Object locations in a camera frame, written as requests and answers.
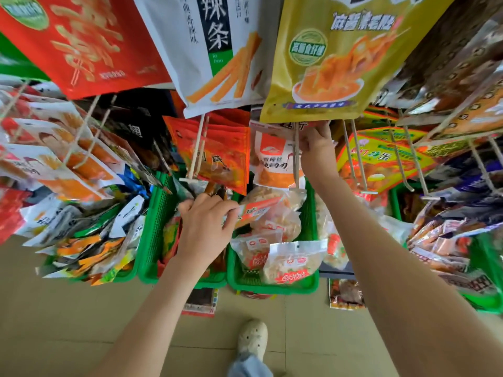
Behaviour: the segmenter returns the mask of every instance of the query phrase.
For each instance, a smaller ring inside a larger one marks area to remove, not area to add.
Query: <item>beige crocs shoe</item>
[[[246,323],[237,338],[237,352],[249,352],[264,360],[267,346],[267,325],[260,320],[250,320]]]

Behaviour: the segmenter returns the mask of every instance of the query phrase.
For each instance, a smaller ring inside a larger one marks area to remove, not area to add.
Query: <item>person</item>
[[[501,375],[503,346],[475,310],[454,288],[404,251],[338,177],[328,124],[304,134],[300,143],[302,169],[331,213],[365,304],[398,373]],[[178,253],[92,376],[159,376],[187,297],[230,241],[236,208],[236,202],[205,194],[179,204],[184,227]],[[266,344],[265,324],[248,323],[239,336],[238,360],[228,375],[272,376],[261,362]]]

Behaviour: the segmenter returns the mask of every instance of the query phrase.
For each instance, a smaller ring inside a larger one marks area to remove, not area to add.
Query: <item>forearm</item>
[[[501,345],[459,294],[397,243],[334,176],[315,189],[401,375],[492,375]]]
[[[180,313],[200,276],[198,270],[175,256],[91,375],[159,376]]]

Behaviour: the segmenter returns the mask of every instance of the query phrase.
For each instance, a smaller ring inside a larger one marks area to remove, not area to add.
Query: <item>blue denim pant leg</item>
[[[273,374],[254,354],[241,353],[230,366],[227,377],[273,377]]]

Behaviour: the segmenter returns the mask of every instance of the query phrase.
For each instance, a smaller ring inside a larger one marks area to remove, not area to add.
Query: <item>green oval logo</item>
[[[49,26],[49,18],[37,0],[0,0],[0,6],[18,22],[35,30]]]
[[[310,66],[319,61],[326,51],[326,37],[317,29],[301,31],[290,43],[290,58],[301,66]]]

